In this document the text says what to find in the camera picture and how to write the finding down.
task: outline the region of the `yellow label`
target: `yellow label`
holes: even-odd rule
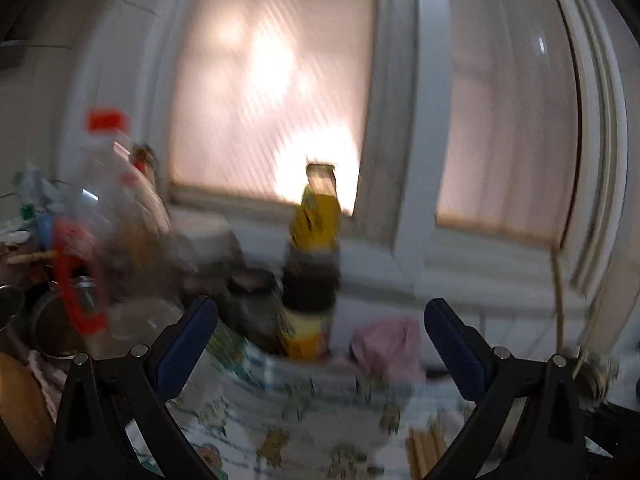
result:
[[[305,192],[291,222],[291,241],[301,251],[335,247],[340,228],[340,203],[335,196]]]
[[[287,355],[292,359],[315,359],[325,354],[333,317],[333,312],[305,315],[283,307],[278,335]]]

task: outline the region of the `blue gripper pad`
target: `blue gripper pad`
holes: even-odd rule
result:
[[[195,300],[177,325],[171,328],[182,329],[166,350],[156,366],[156,395],[161,400],[175,399],[196,362],[200,358],[211,334],[218,324],[216,304],[209,298]]]
[[[466,326],[442,298],[424,308],[424,328],[460,395],[479,402],[491,380],[492,352],[476,329]]]

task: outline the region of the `window pane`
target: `window pane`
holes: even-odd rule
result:
[[[353,211],[374,0],[201,0],[172,114],[174,184],[298,202],[335,164]]]
[[[556,0],[450,0],[454,70],[438,224],[558,242],[578,101]]]

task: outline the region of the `patterned tablecloth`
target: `patterned tablecloth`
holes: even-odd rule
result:
[[[219,324],[169,412],[220,480],[410,479],[409,428],[462,406],[453,383],[383,384],[265,355]],[[127,433],[160,473],[138,427]]]

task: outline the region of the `metal screw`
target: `metal screw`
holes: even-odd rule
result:
[[[83,365],[88,358],[89,356],[87,354],[85,354],[84,352],[80,352],[79,354],[76,354],[76,357],[74,357],[74,362],[77,365]]]
[[[556,354],[551,360],[558,368],[564,368],[566,366],[566,359],[561,355]]]
[[[131,349],[131,355],[133,355],[133,357],[142,357],[148,350],[149,348],[146,345],[135,345]]]
[[[494,348],[494,355],[498,358],[498,359],[508,359],[509,357],[511,357],[511,352],[509,352],[509,349],[505,348],[504,346],[497,346]]]

